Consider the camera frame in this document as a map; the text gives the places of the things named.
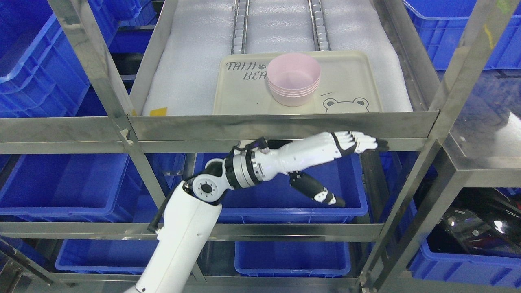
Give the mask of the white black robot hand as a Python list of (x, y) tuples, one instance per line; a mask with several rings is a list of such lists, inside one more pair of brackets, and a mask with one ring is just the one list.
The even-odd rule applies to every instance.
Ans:
[(387, 151), (388, 142), (358, 131), (321, 132), (293, 141), (278, 149), (256, 151), (252, 156), (253, 172), (258, 181), (266, 182), (278, 174), (289, 177), (289, 184), (301, 194), (320, 204), (341, 207), (337, 198), (318, 180), (304, 172), (310, 167), (366, 151)]

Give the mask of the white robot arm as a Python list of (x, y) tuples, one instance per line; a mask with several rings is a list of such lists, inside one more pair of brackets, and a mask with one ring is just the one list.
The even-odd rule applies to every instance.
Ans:
[(158, 246), (127, 292), (180, 293), (221, 213), (224, 193), (270, 181), (283, 170), (275, 151), (232, 151), (210, 160), (193, 182), (182, 181), (164, 208)]

